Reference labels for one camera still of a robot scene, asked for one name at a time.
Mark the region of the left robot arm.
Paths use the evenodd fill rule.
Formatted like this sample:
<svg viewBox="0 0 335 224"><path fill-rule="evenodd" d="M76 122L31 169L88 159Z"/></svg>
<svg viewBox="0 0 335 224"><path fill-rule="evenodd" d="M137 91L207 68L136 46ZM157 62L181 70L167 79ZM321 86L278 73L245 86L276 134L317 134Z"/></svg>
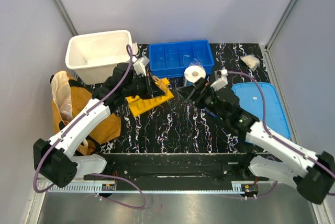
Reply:
<svg viewBox="0 0 335 224"><path fill-rule="evenodd" d="M47 141L38 139L34 143L34 178L42 175L60 188L75 178L90 174L103 180L111 178L114 168L104 157L97 153L77 156L76 150L127 97L148 100L162 97L167 92L164 81L151 75L143 64L118 64L68 125Z"/></svg>

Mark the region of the tan rubber tubing knot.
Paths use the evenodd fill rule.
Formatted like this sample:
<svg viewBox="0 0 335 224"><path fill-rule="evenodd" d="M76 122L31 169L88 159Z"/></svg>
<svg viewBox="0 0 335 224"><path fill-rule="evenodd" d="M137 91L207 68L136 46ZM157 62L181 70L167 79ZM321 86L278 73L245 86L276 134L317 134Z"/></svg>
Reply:
<svg viewBox="0 0 335 224"><path fill-rule="evenodd" d="M152 80L156 83L159 84L161 82L161 79L158 78L157 76L152 76Z"/></svg>

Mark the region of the yellow test tube rack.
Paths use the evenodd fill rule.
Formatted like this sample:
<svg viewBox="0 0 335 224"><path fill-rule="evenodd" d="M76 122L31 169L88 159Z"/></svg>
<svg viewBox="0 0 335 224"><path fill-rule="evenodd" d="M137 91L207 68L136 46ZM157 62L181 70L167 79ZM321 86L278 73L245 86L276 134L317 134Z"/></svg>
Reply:
<svg viewBox="0 0 335 224"><path fill-rule="evenodd" d="M174 98L174 95L169 90L168 85L170 84L167 78L161 79L161 83L164 83L167 93L164 96L152 98L152 99L141 99L139 96L132 98L131 96L126 97L126 101L128 102L128 107L133 114L134 117L138 117L139 115L145 113L153 109L156 106L167 102L170 99Z"/></svg>

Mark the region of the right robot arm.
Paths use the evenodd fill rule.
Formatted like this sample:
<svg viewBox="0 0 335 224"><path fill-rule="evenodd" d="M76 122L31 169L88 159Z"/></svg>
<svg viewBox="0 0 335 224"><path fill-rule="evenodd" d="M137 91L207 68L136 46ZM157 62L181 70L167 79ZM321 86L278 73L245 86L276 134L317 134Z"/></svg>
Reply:
<svg viewBox="0 0 335 224"><path fill-rule="evenodd" d="M318 154L285 139L263 121L240 107L235 93L222 85L211 85L201 78L195 84L179 87L177 92L195 107L206 108L238 137L279 158L260 155L240 164L238 174L244 180L266 177L296 189L304 199L320 205L334 185L334 157Z"/></svg>

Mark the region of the blue safety goggles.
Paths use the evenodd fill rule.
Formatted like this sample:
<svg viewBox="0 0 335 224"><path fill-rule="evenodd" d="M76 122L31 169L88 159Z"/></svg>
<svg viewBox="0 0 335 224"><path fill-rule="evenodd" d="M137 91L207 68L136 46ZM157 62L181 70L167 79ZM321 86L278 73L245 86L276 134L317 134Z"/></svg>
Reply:
<svg viewBox="0 0 335 224"><path fill-rule="evenodd" d="M222 120L222 118L220 116L218 116L217 114L215 114L214 112L210 111L208 108L205 108L205 111L211 115L213 118L217 118L219 120Z"/></svg>

